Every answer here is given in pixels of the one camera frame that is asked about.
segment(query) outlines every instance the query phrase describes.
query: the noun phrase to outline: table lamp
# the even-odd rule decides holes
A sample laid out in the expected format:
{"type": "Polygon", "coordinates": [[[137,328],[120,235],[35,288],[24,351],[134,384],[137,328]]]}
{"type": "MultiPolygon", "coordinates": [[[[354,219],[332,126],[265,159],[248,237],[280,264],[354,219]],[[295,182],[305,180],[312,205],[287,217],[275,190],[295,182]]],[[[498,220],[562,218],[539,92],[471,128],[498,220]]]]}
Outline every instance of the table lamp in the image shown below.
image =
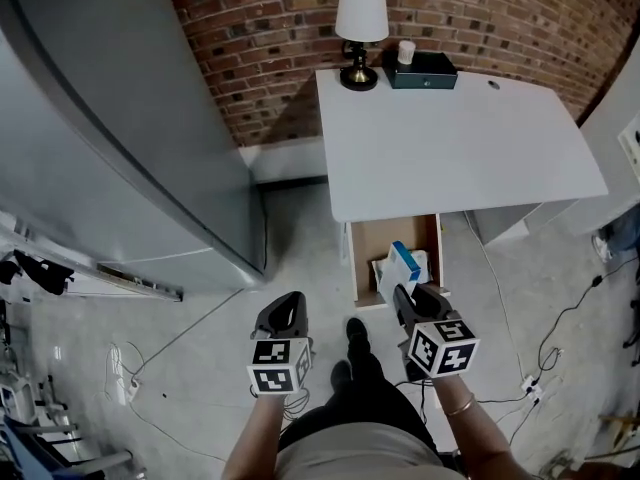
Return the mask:
{"type": "Polygon", "coordinates": [[[375,43],[389,35],[386,0],[340,0],[336,34],[345,39],[342,43],[344,57],[353,59],[353,66],[340,70],[342,85],[353,91],[373,89],[378,83],[378,75],[365,65],[364,43],[375,43]]]}

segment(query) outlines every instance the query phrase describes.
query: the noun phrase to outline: beige shirt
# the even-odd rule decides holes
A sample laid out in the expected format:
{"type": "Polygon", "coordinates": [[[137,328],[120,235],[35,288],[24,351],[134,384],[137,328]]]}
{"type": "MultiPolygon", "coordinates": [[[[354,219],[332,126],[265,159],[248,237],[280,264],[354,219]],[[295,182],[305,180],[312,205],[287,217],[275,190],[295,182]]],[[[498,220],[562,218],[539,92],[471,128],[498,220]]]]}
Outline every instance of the beige shirt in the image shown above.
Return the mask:
{"type": "Polygon", "coordinates": [[[316,432],[278,454],[277,480],[461,480],[422,441],[389,425],[349,423],[316,432]]]}

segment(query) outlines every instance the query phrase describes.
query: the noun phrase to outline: black pants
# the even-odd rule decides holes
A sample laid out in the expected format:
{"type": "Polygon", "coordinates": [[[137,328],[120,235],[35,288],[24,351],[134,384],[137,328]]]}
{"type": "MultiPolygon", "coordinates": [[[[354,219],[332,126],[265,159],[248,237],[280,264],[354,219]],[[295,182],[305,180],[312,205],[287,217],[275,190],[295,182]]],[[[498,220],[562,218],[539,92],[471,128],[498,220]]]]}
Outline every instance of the black pants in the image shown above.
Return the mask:
{"type": "Polygon", "coordinates": [[[334,393],[325,406],[312,409],[291,423],[280,438],[279,450],[326,428],[372,422],[404,430],[437,453],[433,438],[413,405],[384,378],[382,366],[364,336],[351,340],[348,357],[352,381],[334,393]]]}

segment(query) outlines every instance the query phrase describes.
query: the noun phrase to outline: white lampshade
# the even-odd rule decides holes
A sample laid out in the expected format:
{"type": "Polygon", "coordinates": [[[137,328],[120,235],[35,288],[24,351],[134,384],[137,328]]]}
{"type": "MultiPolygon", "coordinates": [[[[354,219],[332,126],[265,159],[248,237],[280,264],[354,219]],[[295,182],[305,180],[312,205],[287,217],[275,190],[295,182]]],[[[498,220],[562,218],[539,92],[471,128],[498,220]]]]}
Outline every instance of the white lampshade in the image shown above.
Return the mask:
{"type": "Polygon", "coordinates": [[[349,41],[373,43],[389,35],[386,0],[340,0],[336,34],[349,41]]]}

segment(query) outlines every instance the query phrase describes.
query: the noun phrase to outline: dark green box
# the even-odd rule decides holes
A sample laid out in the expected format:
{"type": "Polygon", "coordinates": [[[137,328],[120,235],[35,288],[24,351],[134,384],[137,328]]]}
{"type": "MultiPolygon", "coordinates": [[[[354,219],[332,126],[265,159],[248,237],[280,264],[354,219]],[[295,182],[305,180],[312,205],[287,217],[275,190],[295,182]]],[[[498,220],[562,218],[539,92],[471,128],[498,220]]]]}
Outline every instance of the dark green box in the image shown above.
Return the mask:
{"type": "Polygon", "coordinates": [[[398,62],[397,51],[385,51],[382,67],[394,89],[453,89],[458,71],[444,53],[415,52],[410,65],[398,62]]]}

